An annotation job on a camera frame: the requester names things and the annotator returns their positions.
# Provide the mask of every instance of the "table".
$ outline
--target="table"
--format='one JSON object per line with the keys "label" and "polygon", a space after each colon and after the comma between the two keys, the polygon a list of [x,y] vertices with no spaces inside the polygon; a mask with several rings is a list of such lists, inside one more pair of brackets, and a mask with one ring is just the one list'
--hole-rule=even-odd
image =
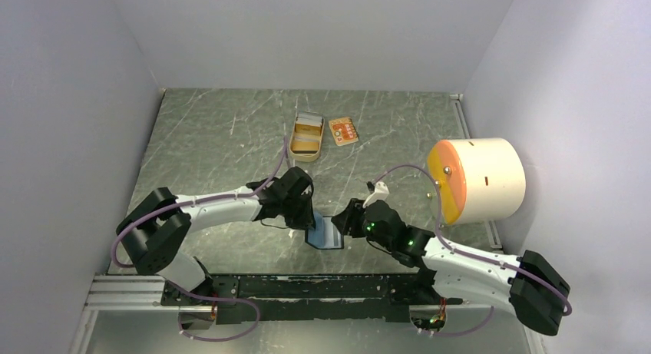
{"label": "table", "polygon": [[[296,111],[351,117],[358,143],[337,147],[329,129],[321,157],[297,163],[312,176],[315,210],[342,211],[352,197],[368,195],[365,182],[386,168],[425,164],[440,139],[463,138],[448,94],[390,91],[304,91],[253,89],[168,89],[154,125],[129,210],[157,187],[174,194],[232,190],[262,180],[278,161],[283,136],[291,134]],[[432,228],[426,177],[411,169],[385,179],[388,203],[401,218]],[[283,221],[270,220],[282,226]],[[453,241],[490,250],[486,227],[473,223],[444,228]],[[211,273],[390,273],[416,272],[372,249],[364,240],[345,240],[344,250],[315,250],[302,231],[259,223],[231,223],[188,235],[181,249]],[[128,257],[120,247],[120,260]],[[113,264],[109,273],[135,273]]]}

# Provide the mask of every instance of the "white wall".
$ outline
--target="white wall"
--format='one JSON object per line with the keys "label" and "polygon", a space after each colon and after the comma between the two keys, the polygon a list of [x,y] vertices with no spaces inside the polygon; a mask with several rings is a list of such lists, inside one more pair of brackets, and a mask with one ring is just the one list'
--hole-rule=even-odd
{"label": "white wall", "polygon": [[456,91],[512,0],[115,0],[170,88]]}
{"label": "white wall", "polygon": [[0,0],[0,352],[68,352],[160,94],[111,0]]}
{"label": "white wall", "polygon": [[475,137],[524,161],[511,252],[540,251],[575,313],[549,353],[649,352],[651,0],[514,0],[465,92]]}

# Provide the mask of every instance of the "orange and white cylinder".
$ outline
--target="orange and white cylinder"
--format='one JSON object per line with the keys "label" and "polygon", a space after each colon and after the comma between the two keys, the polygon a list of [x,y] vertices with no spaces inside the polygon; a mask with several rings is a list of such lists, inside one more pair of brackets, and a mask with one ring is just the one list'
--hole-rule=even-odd
{"label": "orange and white cylinder", "polygon": [[504,219],[524,199],[524,169],[505,139],[439,141],[427,165],[439,182],[442,222],[448,225]]}

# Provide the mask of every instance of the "orange booklet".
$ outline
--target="orange booklet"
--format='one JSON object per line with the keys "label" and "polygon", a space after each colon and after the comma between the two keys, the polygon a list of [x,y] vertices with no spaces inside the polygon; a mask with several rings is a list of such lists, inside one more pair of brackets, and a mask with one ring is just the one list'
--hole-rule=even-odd
{"label": "orange booklet", "polygon": [[342,117],[336,118],[335,120],[330,120],[329,125],[330,131],[332,132],[332,137],[335,138],[335,144],[338,146],[355,143],[359,140],[357,130],[355,130],[355,126],[352,125],[352,120],[350,117]]}

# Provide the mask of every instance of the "purple cable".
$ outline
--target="purple cable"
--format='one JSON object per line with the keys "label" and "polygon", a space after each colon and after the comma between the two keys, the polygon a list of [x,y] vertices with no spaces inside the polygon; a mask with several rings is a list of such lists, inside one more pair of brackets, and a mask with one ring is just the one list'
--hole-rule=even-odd
{"label": "purple cable", "polygon": [[[416,170],[421,171],[423,174],[425,174],[429,178],[431,183],[434,185],[434,190],[436,191],[436,197],[437,197],[437,199],[439,199],[438,212],[437,212],[436,223],[435,223],[435,227],[434,227],[434,234],[436,235],[436,238],[438,239],[438,241],[441,244],[443,244],[443,246],[445,248],[447,248],[448,250],[452,250],[452,246],[450,244],[448,244],[448,242],[443,238],[443,234],[441,233],[441,220],[443,219],[443,207],[442,207],[442,204],[441,204],[441,201],[440,201],[440,199],[441,199],[441,191],[438,189],[438,186],[436,184],[436,180],[434,180],[434,178],[429,174],[429,172],[427,172],[423,167],[420,167],[420,166],[415,165],[415,164],[399,164],[398,166],[394,166],[394,167],[389,168],[387,171],[382,173],[382,175],[376,177],[373,180],[373,183],[374,184],[377,183],[378,181],[382,180],[385,176],[387,176],[388,174],[390,174],[394,170],[397,170],[398,168],[402,168],[402,167],[411,167],[411,168],[414,168]],[[462,256],[466,256],[466,257],[474,259],[474,260],[480,260],[480,261],[485,262],[485,263],[490,263],[490,264],[493,264],[495,266],[499,266],[499,267],[503,266],[504,268],[508,268],[509,270],[513,270],[513,271],[515,271],[517,273],[521,273],[521,274],[525,275],[526,277],[529,277],[533,281],[536,281],[537,283],[539,283],[540,285],[544,286],[546,289],[551,291],[555,296],[557,296],[563,302],[563,304],[567,308],[563,312],[563,316],[569,316],[570,314],[572,314],[572,306],[571,306],[570,302],[567,300],[567,298],[565,297],[565,295],[563,295],[555,287],[551,286],[551,284],[549,284],[547,281],[545,281],[545,280],[541,279],[540,277],[532,274],[531,272],[529,272],[527,270],[523,270],[518,266],[513,266],[513,265],[511,265],[509,263],[504,263],[504,265],[502,265],[497,260],[492,260],[491,258],[487,258],[485,256],[478,256],[477,254],[469,253],[469,252],[466,252],[464,250],[456,249],[456,250],[454,250],[454,253],[459,253]],[[469,329],[469,330],[463,331],[463,332],[449,333],[447,335],[440,335],[440,336],[448,336],[448,337],[460,336],[460,335],[465,335],[466,333],[471,333],[471,332],[477,331],[477,329],[480,329],[481,327],[486,325],[486,323],[488,322],[488,320],[491,318],[492,315],[493,315],[493,311],[491,310],[491,312],[488,315],[488,318],[485,319],[484,321],[482,321],[479,325],[477,325],[473,329]]]}
{"label": "purple cable", "polygon": [[176,287],[177,290],[182,292],[182,294],[187,295],[190,298],[205,300],[207,302],[244,303],[244,304],[248,304],[248,305],[252,306],[256,310],[256,320],[255,320],[255,322],[253,322],[251,327],[249,327],[248,329],[245,329],[244,331],[238,333],[237,335],[233,335],[233,336],[230,336],[230,337],[224,337],[224,338],[218,338],[218,339],[213,339],[213,338],[210,338],[210,337],[202,337],[202,336],[190,335],[186,330],[183,329],[183,326],[181,325],[181,315],[179,315],[179,319],[178,319],[179,334],[181,334],[181,335],[183,335],[183,336],[185,336],[185,337],[187,337],[189,339],[197,340],[197,341],[205,341],[205,342],[225,342],[225,341],[230,341],[230,340],[234,340],[234,339],[239,339],[240,337],[245,336],[249,332],[253,331],[258,326],[258,323],[260,322],[260,308],[258,308],[258,306],[254,302],[252,302],[250,300],[239,299],[239,298],[217,298],[217,297],[214,297],[214,296],[201,296],[201,295],[197,295],[195,293],[191,293],[191,292],[185,290],[184,288],[178,286],[175,283],[170,282],[170,285]]}
{"label": "purple cable", "polygon": [[[269,177],[266,178],[266,180],[259,186],[257,187],[252,193],[248,194],[239,194],[238,197],[242,198],[247,198],[247,197],[253,197],[254,195],[257,195],[262,189],[264,189],[269,183],[273,180],[273,178],[278,174],[278,171],[280,170],[280,167],[283,165],[283,160],[287,156],[287,136],[283,138],[283,149],[281,151],[282,153],[280,154],[280,160],[278,161],[278,165],[276,165],[276,169],[269,175]],[[222,200],[222,199],[228,199],[228,198],[235,198],[235,195],[233,194],[217,194],[213,195],[210,197],[205,197],[205,198],[200,198],[196,200],[196,204],[201,204],[201,203],[206,203],[206,202],[212,202],[215,200]],[[122,263],[119,260],[117,260],[117,246],[124,240],[126,235],[128,235],[133,229],[136,227],[139,227],[141,224],[147,222],[148,220],[151,220],[154,217],[158,217],[161,214],[167,212],[168,210],[174,210],[177,208],[185,207],[185,206],[191,206],[192,201],[188,200],[185,202],[180,202],[180,203],[174,203],[170,204],[169,206],[165,206],[163,208],[160,208],[158,210],[155,210],[152,213],[146,214],[142,216],[141,218],[135,220],[134,222],[130,223],[127,227],[122,230],[115,240],[113,241],[113,244],[111,244],[111,260],[113,260],[113,263],[115,263],[116,266],[120,268],[132,268],[134,265],[133,264],[126,264]]]}

